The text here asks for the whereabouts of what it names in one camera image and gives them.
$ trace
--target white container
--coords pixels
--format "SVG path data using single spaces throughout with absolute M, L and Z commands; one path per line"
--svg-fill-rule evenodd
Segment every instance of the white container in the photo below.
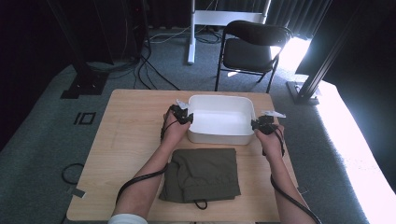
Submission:
M 246 97 L 193 95 L 189 100 L 193 123 L 188 137 L 193 143 L 247 145 L 256 119 L 253 103 Z

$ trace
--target wooden table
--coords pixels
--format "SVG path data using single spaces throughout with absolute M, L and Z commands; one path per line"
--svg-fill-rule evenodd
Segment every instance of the wooden table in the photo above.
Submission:
M 140 169 L 160 144 L 163 113 L 176 99 L 188 102 L 195 94 L 233 95 L 249 98 L 256 116 L 273 110 L 270 95 L 246 92 L 136 91 L 115 90 L 108 102 L 92 144 L 77 189 L 83 198 L 73 196 L 67 211 L 70 220 L 109 220 L 120 187 Z M 262 156 L 259 140 L 247 146 L 194 144 L 187 135 L 179 148 L 234 147 L 242 195 L 235 200 L 211 202 L 206 210 L 193 203 L 154 201 L 148 220 L 160 221 L 279 221 L 270 167 Z M 297 181 L 289 154 L 285 163 L 294 183 Z

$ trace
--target white desk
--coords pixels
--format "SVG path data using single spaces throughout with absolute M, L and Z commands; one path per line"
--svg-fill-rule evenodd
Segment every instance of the white desk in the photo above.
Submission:
M 195 0 L 191 0 L 191 38 L 189 48 L 189 64 L 194 64 L 195 58 L 195 25 L 225 26 L 231 21 L 253 21 L 265 23 L 271 0 L 266 0 L 262 13 L 195 10 Z

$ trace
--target black folding chair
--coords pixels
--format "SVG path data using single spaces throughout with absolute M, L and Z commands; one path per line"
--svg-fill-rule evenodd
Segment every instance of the black folding chair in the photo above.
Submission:
M 218 90 L 220 71 L 236 71 L 261 76 L 258 83 L 268 72 L 272 71 L 266 91 L 269 93 L 279 63 L 279 54 L 291 37 L 291 31 L 283 26 L 250 21 L 228 23 L 221 39 L 215 91 Z M 272 57 L 271 47 L 280 47 L 275 57 Z

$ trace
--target white sleeve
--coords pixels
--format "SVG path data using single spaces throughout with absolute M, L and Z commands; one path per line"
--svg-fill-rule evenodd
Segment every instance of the white sleeve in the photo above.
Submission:
M 113 216 L 107 224 L 148 224 L 148 222 L 137 215 L 118 214 Z

